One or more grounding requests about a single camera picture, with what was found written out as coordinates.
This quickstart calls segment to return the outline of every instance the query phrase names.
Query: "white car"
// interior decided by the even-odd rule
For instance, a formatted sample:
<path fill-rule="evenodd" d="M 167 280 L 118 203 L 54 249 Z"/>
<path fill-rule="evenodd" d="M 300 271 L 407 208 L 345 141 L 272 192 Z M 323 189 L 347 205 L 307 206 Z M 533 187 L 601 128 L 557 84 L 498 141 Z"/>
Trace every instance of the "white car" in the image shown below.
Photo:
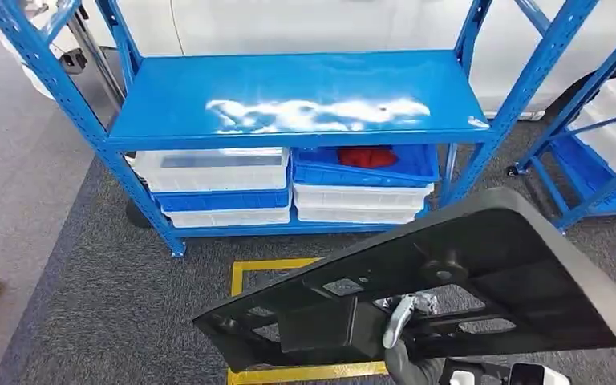
<path fill-rule="evenodd" d="M 31 22 L 42 26 L 55 0 Z M 116 0 L 143 56 L 447 49 L 454 47 L 471 0 Z M 538 0 L 553 19 L 564 0 Z M 95 3 L 83 0 L 101 47 L 115 47 Z M 513 0 L 494 0 L 473 58 L 471 84 L 487 117 L 504 102 L 540 36 Z M 16 55 L 5 38 L 3 44 Z M 566 89 L 616 47 L 616 1 L 600 1 L 542 84 L 522 119 L 539 119 Z M 71 73 L 85 60 L 65 27 L 51 51 Z M 51 97 L 26 66 L 34 87 Z"/>

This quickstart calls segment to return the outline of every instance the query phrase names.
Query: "yellow tape marking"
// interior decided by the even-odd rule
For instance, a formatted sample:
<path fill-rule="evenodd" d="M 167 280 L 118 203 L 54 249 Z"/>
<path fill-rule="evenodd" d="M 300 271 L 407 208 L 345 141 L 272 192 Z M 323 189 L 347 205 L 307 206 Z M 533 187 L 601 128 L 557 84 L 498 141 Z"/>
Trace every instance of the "yellow tape marking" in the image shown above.
<path fill-rule="evenodd" d="M 242 292 L 242 276 L 252 270 L 299 269 L 320 258 L 276 259 L 273 261 L 236 261 L 233 263 L 233 281 L 230 293 Z M 361 375 L 386 375 L 386 365 L 377 363 L 349 363 L 345 365 L 323 365 L 319 367 L 288 367 L 263 371 L 241 371 L 233 373 L 228 369 L 228 385 L 261 383 L 288 383 L 292 381 L 315 381 L 319 379 L 342 379 Z"/>

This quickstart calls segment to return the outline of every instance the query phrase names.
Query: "black bracket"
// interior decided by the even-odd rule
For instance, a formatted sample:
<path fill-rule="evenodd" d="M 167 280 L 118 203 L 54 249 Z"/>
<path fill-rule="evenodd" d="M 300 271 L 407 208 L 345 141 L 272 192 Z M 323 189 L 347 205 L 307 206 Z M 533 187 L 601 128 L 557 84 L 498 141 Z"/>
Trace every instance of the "black bracket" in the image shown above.
<path fill-rule="evenodd" d="M 233 371 L 383 359 L 380 298 L 460 286 L 478 309 L 415 317 L 411 359 L 616 347 L 616 284 L 528 201 L 497 188 L 203 311 L 195 325 Z M 471 322 L 509 327 L 475 331 Z M 259 332 L 276 326 L 276 338 Z"/>

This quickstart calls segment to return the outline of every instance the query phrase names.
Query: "red object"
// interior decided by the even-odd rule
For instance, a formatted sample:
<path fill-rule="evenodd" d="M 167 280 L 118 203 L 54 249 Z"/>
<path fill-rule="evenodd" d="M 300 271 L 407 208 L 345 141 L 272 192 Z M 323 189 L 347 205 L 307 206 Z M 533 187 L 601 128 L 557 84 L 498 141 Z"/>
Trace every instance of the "red object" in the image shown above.
<path fill-rule="evenodd" d="M 361 168 L 386 167 L 398 161 L 387 146 L 339 147 L 337 154 L 340 164 Z"/>

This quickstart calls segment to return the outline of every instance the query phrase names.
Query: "carpet floor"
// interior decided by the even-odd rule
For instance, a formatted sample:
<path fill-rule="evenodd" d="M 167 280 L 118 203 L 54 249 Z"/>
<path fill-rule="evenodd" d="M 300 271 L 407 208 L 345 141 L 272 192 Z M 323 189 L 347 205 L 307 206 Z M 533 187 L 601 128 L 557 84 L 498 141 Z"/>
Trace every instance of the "carpet floor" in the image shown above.
<path fill-rule="evenodd" d="M 507 177 L 541 131 L 520 123 L 475 189 L 508 186 L 553 213 L 534 175 Z M 466 160 L 460 154 L 460 163 Z M 189 240 L 173 259 L 159 236 L 126 221 L 121 187 L 94 160 L 0 365 L 0 384 L 225 383 L 226 366 L 191 319 L 230 291 L 239 260 L 325 256 L 367 234 Z M 585 219 L 568 238 L 616 281 L 616 217 Z M 247 277 L 251 285 L 268 274 Z M 453 298 L 459 305 L 466 298 Z M 616 350 L 491 357 L 544 363 L 576 383 L 616 383 Z M 358 378 L 316 383 L 388 383 Z"/>

